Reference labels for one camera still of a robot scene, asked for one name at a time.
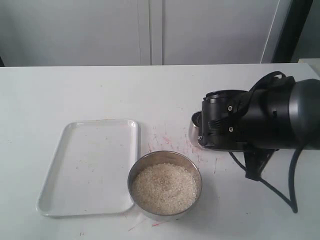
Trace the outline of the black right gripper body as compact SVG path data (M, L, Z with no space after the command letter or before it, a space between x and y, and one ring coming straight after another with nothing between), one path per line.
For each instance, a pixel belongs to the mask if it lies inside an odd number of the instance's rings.
M237 111L245 90L218 90L209 92L201 103L198 144L204 149L224 152L242 152L246 143L237 130Z

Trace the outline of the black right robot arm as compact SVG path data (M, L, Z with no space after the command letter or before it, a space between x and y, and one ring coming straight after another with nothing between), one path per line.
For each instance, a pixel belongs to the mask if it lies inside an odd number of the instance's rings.
M295 149L314 138L307 149L320 148L320 81L305 79L253 92L228 89L208 93L198 117L198 144L224 152Z

